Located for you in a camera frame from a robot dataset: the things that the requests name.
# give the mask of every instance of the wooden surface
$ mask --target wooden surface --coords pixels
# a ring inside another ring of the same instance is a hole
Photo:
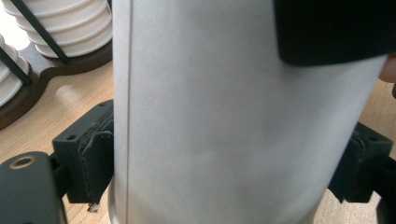
[[[378,81],[365,107],[361,122],[396,140],[396,100],[392,85]],[[16,123],[0,132],[0,162],[23,152],[52,152],[51,140],[98,103],[113,98],[112,63],[71,77],[56,77],[37,105]],[[375,195],[368,204],[340,204],[329,191],[323,197],[315,223],[376,223]],[[69,204],[64,199],[69,222],[109,223],[105,194],[98,213],[88,213],[87,204]]]

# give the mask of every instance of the white cylindrical container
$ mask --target white cylindrical container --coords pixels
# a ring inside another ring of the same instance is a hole
[[[5,52],[25,74],[28,74],[29,63],[20,57],[18,52],[13,47],[5,43],[2,35],[0,35],[0,48],[5,50]],[[12,97],[14,97],[21,86],[21,81],[15,77],[2,62],[0,62],[0,106],[4,105]]]
[[[279,60],[272,1],[116,1],[113,224],[309,223],[385,57]]]
[[[16,18],[37,50],[44,56],[56,58],[57,55],[12,3],[2,1],[6,12]],[[29,0],[24,3],[69,57],[91,53],[112,38],[111,10],[107,0]]]

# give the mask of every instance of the metal rod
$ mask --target metal rod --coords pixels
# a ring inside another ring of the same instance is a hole
[[[59,47],[55,40],[47,32],[46,28],[40,23],[40,21],[35,17],[32,11],[23,3],[22,0],[11,0],[12,4],[18,9],[22,16],[29,21],[29,23],[35,28],[38,34],[46,41],[49,47],[55,52],[62,63],[69,63],[70,59],[66,56],[64,51]]]
[[[0,48],[0,61],[22,82],[23,86],[30,86],[33,83],[32,79],[20,69],[3,48]]]

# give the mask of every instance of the black object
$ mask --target black object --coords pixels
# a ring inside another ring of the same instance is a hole
[[[62,197],[98,204],[114,174],[113,102],[95,106],[53,140],[0,165],[0,223],[67,222]]]
[[[0,165],[0,223],[66,223],[43,152],[29,152]]]
[[[114,174],[113,132],[113,102],[107,101],[53,140],[58,162],[73,176],[70,203],[99,203]]]
[[[53,52],[59,57],[62,63],[69,63],[70,59],[66,56],[64,51],[55,42],[52,36],[47,32],[46,28],[40,23],[35,17],[32,11],[23,3],[22,0],[11,0],[12,4],[18,9],[22,16],[29,21],[29,23],[35,28],[38,34],[46,41]]]
[[[30,79],[20,67],[9,57],[9,55],[0,47],[0,61],[16,76],[23,86],[30,86],[33,80]]]
[[[394,0],[274,0],[274,6],[285,63],[348,63],[396,51]]]
[[[340,201],[368,203],[377,192],[379,223],[396,223],[396,161],[389,157],[392,142],[358,123],[332,177],[329,190]]]
[[[393,96],[393,98],[396,99],[396,84],[393,85],[393,88],[392,88],[392,96]]]

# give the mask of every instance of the ribbed white object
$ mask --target ribbed white object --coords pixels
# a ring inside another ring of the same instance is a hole
[[[25,74],[29,72],[28,62],[20,57],[18,52],[12,46],[5,43],[2,35],[0,35],[0,48],[2,48],[15,63],[17,63]],[[0,62],[0,106],[3,106],[12,97],[14,97],[21,86],[21,81],[17,79],[2,62]]]
[[[5,11],[16,18],[37,50],[44,56],[57,58],[13,4],[2,1]],[[24,3],[69,57],[91,53],[112,38],[111,10],[106,0],[26,0]]]

